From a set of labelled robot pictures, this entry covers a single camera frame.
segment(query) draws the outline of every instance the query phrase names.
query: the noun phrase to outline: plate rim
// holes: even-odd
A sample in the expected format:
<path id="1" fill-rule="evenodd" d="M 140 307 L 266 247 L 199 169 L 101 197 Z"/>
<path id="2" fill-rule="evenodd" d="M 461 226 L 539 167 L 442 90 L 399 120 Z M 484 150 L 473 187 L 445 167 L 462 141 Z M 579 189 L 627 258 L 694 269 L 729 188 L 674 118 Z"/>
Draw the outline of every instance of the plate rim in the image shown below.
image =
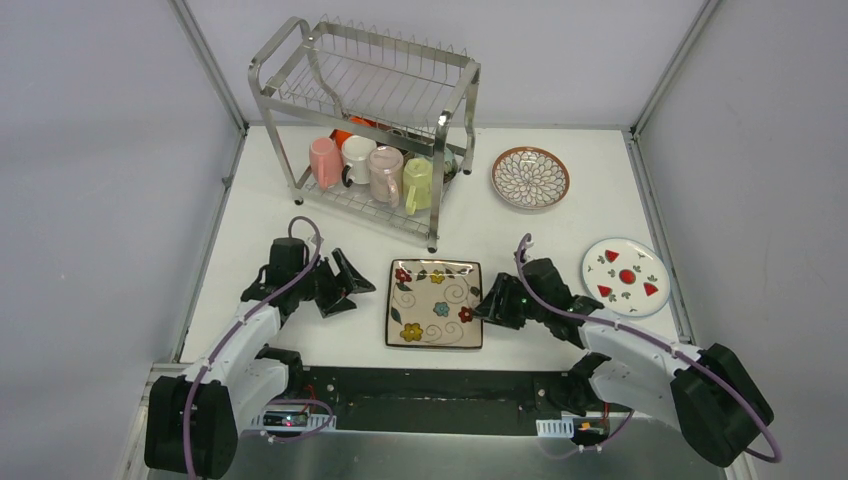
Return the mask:
<path id="1" fill-rule="evenodd" d="M 445 260 L 442 258 L 395 258 L 389 263 L 389 288 L 386 292 L 386 313 L 385 313 L 385 328 L 383 335 L 383 343 L 388 348 L 421 348 L 425 350 L 480 350 L 483 348 L 483 342 L 486 340 L 484 337 L 485 330 L 483 329 L 483 324 L 486 323 L 483 320 L 480 320 L 480 346 L 479 347 L 450 347 L 450 346 L 440 346 L 440 345 L 400 345 L 389 343 L 389 309 L 392 306 L 392 288 L 391 282 L 394 275 L 394 267 L 395 262 L 442 262 L 442 263 L 473 263 L 477 265 L 477 275 L 480 277 L 480 294 L 483 294 L 483 271 L 480 266 L 480 262 L 474 262 L 471 260 Z"/>
<path id="2" fill-rule="evenodd" d="M 655 251 L 654 251 L 654 249 L 653 249 L 653 248 L 648 247 L 647 245 L 645 245 L 644 243 L 642 243 L 642 242 L 640 242 L 640 241 L 638 241 L 638 240 L 633 240 L 632 238 L 627 238 L 627 237 L 607 237 L 607 238 L 602 238 L 602 239 L 598 240 L 597 242 L 593 243 L 592 245 L 590 245 L 590 246 L 589 246 L 589 248 L 587 248 L 587 249 L 586 249 L 586 252 L 583 254 L 583 258 L 580 260 L 580 280 L 582 280 L 582 281 L 583 281 L 583 288 L 585 288 L 585 289 L 586 289 L 586 291 L 589 293 L 589 295 L 591 295 L 591 296 L 592 296 L 592 298 L 594 298 L 595 300 L 598 300 L 598 297 L 596 297 L 596 296 L 595 296 L 595 293 L 594 293 L 594 292 L 592 291 L 592 289 L 589 287 L 589 284 L 588 284 L 588 283 L 586 283 L 586 271 L 583 269 L 583 266 L 584 266 L 584 264 L 586 263 L 586 256 L 589 254 L 589 251 L 590 251 L 590 250 L 592 250 L 593 248 L 595 248 L 596 246 L 600 245 L 601 243 L 606 242 L 607 240 L 625 240 L 625 241 L 628 241 L 628 242 L 633 242 L 633 243 L 635 243 L 635 244 L 637 244 L 637 245 L 641 245 L 642 247 L 644 247 L 644 248 L 645 248 L 645 250 L 647 250 L 647 251 L 649 251 L 649 252 L 653 253 L 653 254 L 654 254 L 654 256 L 655 256 L 655 257 L 657 257 L 657 259 L 660 261 L 660 265 L 662 265 L 663 270 L 665 271 L 666 277 L 668 277 L 668 295 L 666 295 L 666 296 L 665 296 L 665 301 L 664 301 L 664 302 L 663 302 L 663 303 L 662 303 L 659 307 L 657 307 L 657 309 L 656 309 L 656 310 L 654 310 L 654 311 L 653 311 L 653 312 L 651 312 L 651 313 L 646 313 L 646 314 L 644 314 L 644 315 L 627 315 L 626 313 L 616 312 L 616 311 L 614 311 L 614 310 L 612 309 L 612 307 L 609 307 L 609 306 L 608 306 L 608 305 L 606 305 L 606 304 L 604 304 L 604 308 L 609 308 L 609 309 L 610 309 L 610 311 L 611 311 L 611 312 L 613 312 L 614 314 L 616 314 L 616 315 L 620 315 L 620 316 L 622 316 L 622 317 L 628 317 L 628 318 L 646 318 L 646 317 L 650 317 L 651 315 L 654 315 L 655 313 L 657 313 L 657 312 L 659 312 L 660 310 L 662 310 L 663 308 L 665 308 L 665 306 L 666 306 L 666 305 L 668 305 L 669 300 L 671 300 L 671 272 L 669 272 L 669 270 L 668 270 L 668 266 L 665 264 L 665 262 L 663 261 L 663 259 L 662 259 L 662 258 L 661 258 L 658 254 L 657 254 L 657 252 L 655 252 Z"/>
<path id="3" fill-rule="evenodd" d="M 504 159 L 506 159 L 506 157 L 508 157 L 509 155 L 512 155 L 513 153 L 521 152 L 521 151 L 541 153 L 541 154 L 549 157 L 550 159 L 552 159 L 554 162 L 556 162 L 556 164 L 559 165 L 560 169 L 562 169 L 562 172 L 565 175 L 565 189 L 562 191 L 562 195 L 560 195 L 559 198 L 556 199 L 553 203 L 550 203 L 548 205 L 542 205 L 540 207 L 527 207 L 527 206 L 524 206 L 524 205 L 519 205 L 519 204 L 513 202 L 512 200 L 506 198 L 504 196 L 504 194 L 501 192 L 501 190 L 498 188 L 498 184 L 495 182 L 495 170 L 498 168 L 498 165 L 502 161 L 504 161 Z M 498 193 L 498 196 L 500 196 L 502 199 L 504 199 L 505 202 L 509 203 L 510 205 L 513 205 L 513 206 L 518 207 L 518 208 L 522 208 L 524 210 L 541 210 L 541 209 L 544 209 L 544 208 L 553 207 L 554 205 L 559 203 L 563 198 L 565 198 L 565 195 L 568 194 L 568 190 L 571 188 L 571 174 L 568 172 L 568 169 L 565 168 L 565 164 L 563 164 L 562 161 L 556 155 L 554 155 L 553 153 L 551 153 L 551 152 L 549 152 L 549 151 L 547 151 L 543 148 L 531 147 L 531 146 L 513 147 L 513 148 L 510 148 L 509 150 L 504 151 L 500 155 L 498 155 L 498 158 L 495 159 L 495 163 L 492 164 L 491 179 L 492 179 L 492 186 L 495 188 L 495 191 Z"/>

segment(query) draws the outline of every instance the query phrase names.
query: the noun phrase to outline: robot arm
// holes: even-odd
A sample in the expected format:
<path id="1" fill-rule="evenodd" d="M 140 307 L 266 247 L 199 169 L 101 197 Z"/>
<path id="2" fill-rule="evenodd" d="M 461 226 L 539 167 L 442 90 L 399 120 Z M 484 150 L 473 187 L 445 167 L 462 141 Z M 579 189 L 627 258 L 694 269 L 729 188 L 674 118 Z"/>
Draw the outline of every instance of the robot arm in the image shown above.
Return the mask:
<path id="1" fill-rule="evenodd" d="M 199 376 L 189 419 L 191 454 L 197 474 L 207 478 L 221 478 L 226 473 L 235 457 L 239 435 L 271 400 L 299 391 L 296 383 L 297 373 L 302 370 L 300 355 L 270 348 L 267 342 L 302 301 L 314 300 L 321 315 L 328 317 L 356 308 L 349 295 L 375 290 L 341 250 L 334 250 L 332 255 L 338 274 L 333 274 L 326 258 L 319 259 L 292 288 L 248 318 L 248 312 L 292 281 L 308 264 L 309 249 L 302 240 L 274 241 L 268 264 L 242 293 L 233 327 L 222 333 L 182 375 L 161 377 L 151 387 L 144 452 L 148 467 L 186 472 L 183 414 L 189 390 Z"/>
<path id="2" fill-rule="evenodd" d="M 588 351 L 547 397 L 559 408 L 585 416 L 599 402 L 629 406 L 681 432 L 687 443 L 715 465 L 726 467 L 760 431 L 726 391 L 679 358 L 686 355 L 729 384 L 765 423 L 774 414 L 739 359 L 715 344 L 702 350 L 674 344 L 674 354 L 638 336 L 667 340 L 623 320 L 594 299 L 572 295 L 548 258 L 524 263 L 524 278 L 533 292 L 556 309 L 592 314 L 607 325 L 558 315 L 534 300 L 519 278 L 498 274 L 474 316 L 487 323 L 520 329 L 527 319 L 544 324 L 554 337 Z"/>

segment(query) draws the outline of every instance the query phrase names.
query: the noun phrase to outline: square plate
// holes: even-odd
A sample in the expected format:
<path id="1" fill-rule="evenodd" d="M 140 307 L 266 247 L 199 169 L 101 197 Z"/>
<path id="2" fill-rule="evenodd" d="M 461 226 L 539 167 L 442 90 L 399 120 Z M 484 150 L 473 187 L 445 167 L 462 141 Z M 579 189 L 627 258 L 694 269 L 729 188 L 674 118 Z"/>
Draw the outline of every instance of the square plate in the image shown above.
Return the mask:
<path id="1" fill-rule="evenodd" d="M 479 349 L 483 321 L 471 311 L 483 298 L 480 264 L 394 260 L 386 307 L 386 345 Z"/>

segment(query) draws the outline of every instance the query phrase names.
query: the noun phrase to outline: dish rack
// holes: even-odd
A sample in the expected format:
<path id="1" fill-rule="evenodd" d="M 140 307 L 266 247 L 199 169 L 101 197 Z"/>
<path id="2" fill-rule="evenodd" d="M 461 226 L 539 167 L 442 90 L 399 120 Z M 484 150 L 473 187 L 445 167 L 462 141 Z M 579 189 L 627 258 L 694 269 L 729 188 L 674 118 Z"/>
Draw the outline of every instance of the dish rack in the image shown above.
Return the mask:
<path id="1" fill-rule="evenodd" d="M 276 73 L 260 81 L 262 66 L 297 28 L 301 42 L 294 53 Z M 457 160 L 462 157 L 463 173 L 471 173 L 480 64 L 465 51 L 454 53 L 450 46 L 428 43 L 416 43 L 415 37 L 403 40 L 388 31 L 379 34 L 375 27 L 366 29 L 361 23 L 342 25 L 338 18 L 331 21 L 326 15 L 310 29 L 305 20 L 292 17 L 253 58 L 248 82 L 296 204 L 308 198 L 393 227 L 425 239 L 428 250 L 435 253 L 439 214 L 448 190 L 444 184 L 445 148 Z M 451 120 L 463 101 L 464 148 L 447 143 Z M 377 202 L 362 186 L 346 189 L 336 185 L 321 190 L 309 167 L 296 178 L 272 110 L 431 157 L 429 213 L 407 215 L 403 205 L 392 208 Z M 374 126 L 351 121 L 356 117 Z"/>

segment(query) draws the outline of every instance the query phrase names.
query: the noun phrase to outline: round plate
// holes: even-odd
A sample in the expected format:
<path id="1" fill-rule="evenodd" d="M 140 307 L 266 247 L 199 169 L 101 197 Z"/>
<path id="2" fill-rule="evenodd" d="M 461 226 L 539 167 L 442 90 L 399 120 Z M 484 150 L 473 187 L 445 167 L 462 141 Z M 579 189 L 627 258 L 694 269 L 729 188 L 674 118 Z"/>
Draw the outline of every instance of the round plate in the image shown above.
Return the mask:
<path id="1" fill-rule="evenodd" d="M 668 271 L 650 248 L 626 238 L 608 238 L 583 257 L 586 290 L 615 313 L 646 317 L 668 302 Z"/>
<path id="2" fill-rule="evenodd" d="M 507 202 L 535 210 L 562 200 L 571 180 L 568 170 L 552 153 L 536 147 L 516 147 L 495 160 L 492 183 Z"/>

